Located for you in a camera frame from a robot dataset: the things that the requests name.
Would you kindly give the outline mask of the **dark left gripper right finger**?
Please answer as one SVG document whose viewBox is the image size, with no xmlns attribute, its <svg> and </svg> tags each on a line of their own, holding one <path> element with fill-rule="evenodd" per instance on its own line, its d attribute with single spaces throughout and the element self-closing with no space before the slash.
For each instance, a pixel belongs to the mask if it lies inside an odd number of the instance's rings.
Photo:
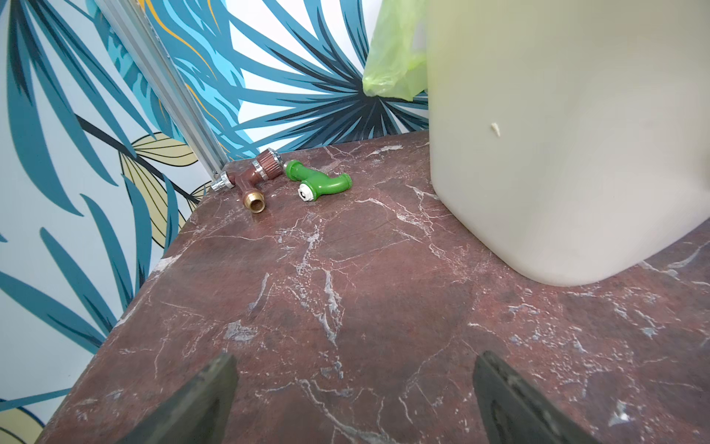
<svg viewBox="0 0 710 444">
<path fill-rule="evenodd" d="M 492 351 L 479 354 L 473 388 L 491 443 L 595 443 Z"/>
</svg>

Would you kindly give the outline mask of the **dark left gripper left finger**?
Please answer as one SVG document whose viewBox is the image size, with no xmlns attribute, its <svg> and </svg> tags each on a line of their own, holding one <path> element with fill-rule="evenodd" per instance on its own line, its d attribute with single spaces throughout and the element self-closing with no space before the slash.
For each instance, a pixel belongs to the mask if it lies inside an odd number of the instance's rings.
<svg viewBox="0 0 710 444">
<path fill-rule="evenodd" d="M 119 442 L 220 443 L 238 384 L 236 357 L 222 353 Z"/>
</svg>

